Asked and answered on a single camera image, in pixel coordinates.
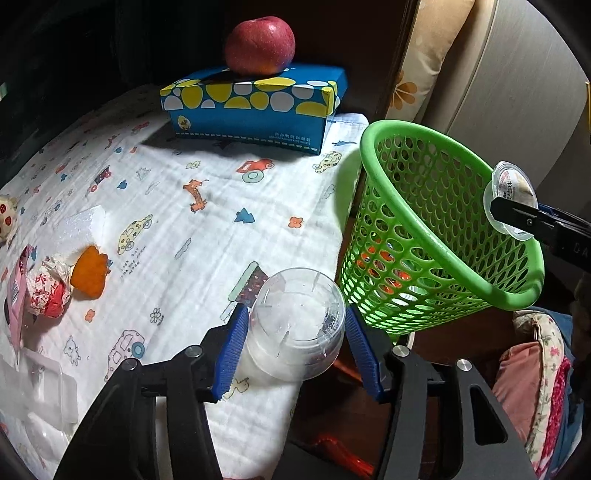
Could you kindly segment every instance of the printed flower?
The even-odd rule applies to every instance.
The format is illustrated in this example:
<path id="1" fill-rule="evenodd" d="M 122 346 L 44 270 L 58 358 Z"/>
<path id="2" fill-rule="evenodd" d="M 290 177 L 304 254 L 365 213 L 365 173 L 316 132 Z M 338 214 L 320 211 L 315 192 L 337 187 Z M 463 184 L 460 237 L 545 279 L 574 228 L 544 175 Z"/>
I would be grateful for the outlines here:
<path id="1" fill-rule="evenodd" d="M 150 313 L 150 323 L 156 323 L 158 326 L 164 320 L 164 315 L 160 312 L 160 308 L 155 308 L 152 313 Z"/>
<path id="2" fill-rule="evenodd" d="M 394 90 L 392 100 L 390 101 L 390 107 L 393 106 L 396 108 L 396 110 L 402 110 L 403 101 L 407 102 L 409 105 L 412 105 L 416 100 L 412 94 L 417 93 L 417 85 L 415 85 L 413 82 L 402 83 L 403 77 L 404 70 L 400 70 L 398 78 L 396 78 L 396 89 Z"/>
<path id="3" fill-rule="evenodd" d="M 298 218 L 298 217 L 291 217 L 290 218 L 290 223 L 289 223 L 289 228 L 300 228 L 301 227 L 301 223 L 304 221 L 303 218 Z"/>

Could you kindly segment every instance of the red apple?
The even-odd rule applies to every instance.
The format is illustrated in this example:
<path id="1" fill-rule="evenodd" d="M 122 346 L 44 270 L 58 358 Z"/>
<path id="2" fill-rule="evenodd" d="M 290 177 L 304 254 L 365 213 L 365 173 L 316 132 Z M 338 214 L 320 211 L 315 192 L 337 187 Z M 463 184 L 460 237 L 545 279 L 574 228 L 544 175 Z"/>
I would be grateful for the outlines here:
<path id="1" fill-rule="evenodd" d="M 246 20 L 226 40 L 226 64 L 239 75 L 275 75 L 291 63 L 295 47 L 294 33 L 281 18 Z"/>

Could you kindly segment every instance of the floral pillow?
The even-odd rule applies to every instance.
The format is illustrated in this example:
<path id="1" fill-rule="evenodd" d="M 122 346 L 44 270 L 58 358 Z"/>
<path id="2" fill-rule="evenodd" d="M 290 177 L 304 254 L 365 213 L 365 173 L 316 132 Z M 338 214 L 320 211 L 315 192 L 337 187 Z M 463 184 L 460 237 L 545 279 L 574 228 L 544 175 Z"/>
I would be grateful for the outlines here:
<path id="1" fill-rule="evenodd" d="M 475 0 L 421 0 L 386 118 L 412 121 Z"/>

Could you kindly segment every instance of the blue box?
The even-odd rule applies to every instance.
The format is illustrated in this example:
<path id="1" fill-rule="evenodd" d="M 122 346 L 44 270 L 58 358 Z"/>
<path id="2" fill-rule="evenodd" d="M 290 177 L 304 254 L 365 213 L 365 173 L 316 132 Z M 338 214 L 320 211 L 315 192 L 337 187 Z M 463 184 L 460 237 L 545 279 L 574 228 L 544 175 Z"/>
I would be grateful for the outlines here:
<path id="1" fill-rule="evenodd" d="M 162 109 L 183 138 L 218 138 L 318 154 L 347 89 L 340 67 L 293 63 L 275 77 L 233 79 L 200 70 L 160 90 Z"/>

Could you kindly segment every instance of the styrofoam piece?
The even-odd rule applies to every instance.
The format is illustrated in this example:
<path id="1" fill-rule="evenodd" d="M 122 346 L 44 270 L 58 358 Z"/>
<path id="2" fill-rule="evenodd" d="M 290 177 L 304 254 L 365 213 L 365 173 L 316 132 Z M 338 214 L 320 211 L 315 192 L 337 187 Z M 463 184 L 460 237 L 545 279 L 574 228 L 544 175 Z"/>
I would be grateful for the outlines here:
<path id="1" fill-rule="evenodd" d="M 42 259 L 45 255 L 59 255 L 67 263 L 74 264 L 89 245 L 100 248 L 103 244 L 105 216 L 104 208 L 97 205 L 64 218 L 52 235 L 42 241 Z"/>

